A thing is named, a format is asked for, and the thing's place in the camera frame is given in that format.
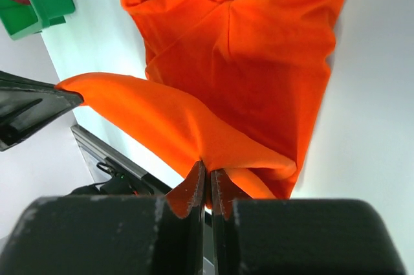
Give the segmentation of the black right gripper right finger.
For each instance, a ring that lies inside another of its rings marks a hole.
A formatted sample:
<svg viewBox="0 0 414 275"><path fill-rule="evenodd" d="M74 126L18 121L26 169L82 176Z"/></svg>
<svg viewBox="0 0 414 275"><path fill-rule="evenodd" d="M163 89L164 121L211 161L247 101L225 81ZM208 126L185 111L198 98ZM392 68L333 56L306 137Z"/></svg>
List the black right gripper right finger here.
<svg viewBox="0 0 414 275"><path fill-rule="evenodd" d="M378 212L358 199L253 199L211 176L218 274L405 274Z"/></svg>

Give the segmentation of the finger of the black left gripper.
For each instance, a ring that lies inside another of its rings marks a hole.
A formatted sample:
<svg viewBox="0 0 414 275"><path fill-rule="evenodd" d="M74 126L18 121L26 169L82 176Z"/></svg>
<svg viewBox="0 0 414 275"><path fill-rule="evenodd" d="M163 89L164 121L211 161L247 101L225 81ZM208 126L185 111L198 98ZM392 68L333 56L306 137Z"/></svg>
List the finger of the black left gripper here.
<svg viewBox="0 0 414 275"><path fill-rule="evenodd" d="M37 133L83 103L75 92L1 72L1 151Z"/></svg>

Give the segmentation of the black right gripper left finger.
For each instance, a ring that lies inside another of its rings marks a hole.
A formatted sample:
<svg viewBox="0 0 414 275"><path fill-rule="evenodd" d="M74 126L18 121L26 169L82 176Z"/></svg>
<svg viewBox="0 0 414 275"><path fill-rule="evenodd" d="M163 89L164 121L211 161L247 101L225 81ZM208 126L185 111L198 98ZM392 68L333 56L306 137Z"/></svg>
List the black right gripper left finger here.
<svg viewBox="0 0 414 275"><path fill-rule="evenodd" d="M206 169L166 195L35 200L1 253L2 274L202 274Z"/></svg>

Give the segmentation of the orange t-shirt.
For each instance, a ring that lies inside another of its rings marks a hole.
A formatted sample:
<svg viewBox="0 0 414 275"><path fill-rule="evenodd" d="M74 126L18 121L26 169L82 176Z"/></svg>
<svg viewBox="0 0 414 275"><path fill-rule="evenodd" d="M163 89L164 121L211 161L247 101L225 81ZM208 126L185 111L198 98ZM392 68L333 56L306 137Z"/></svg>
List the orange t-shirt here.
<svg viewBox="0 0 414 275"><path fill-rule="evenodd" d="M201 161L254 199L295 187L331 75L345 0L120 0L145 78L59 83L186 177Z"/></svg>

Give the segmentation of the green plastic bin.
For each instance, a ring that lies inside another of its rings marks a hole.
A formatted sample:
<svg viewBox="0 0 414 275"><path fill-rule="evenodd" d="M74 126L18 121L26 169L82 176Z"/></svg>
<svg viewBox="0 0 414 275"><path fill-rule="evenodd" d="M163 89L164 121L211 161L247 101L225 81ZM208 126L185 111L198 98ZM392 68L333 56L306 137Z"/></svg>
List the green plastic bin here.
<svg viewBox="0 0 414 275"><path fill-rule="evenodd" d="M74 11L73 0L30 0L29 5L1 0L1 22L13 40L63 24Z"/></svg>

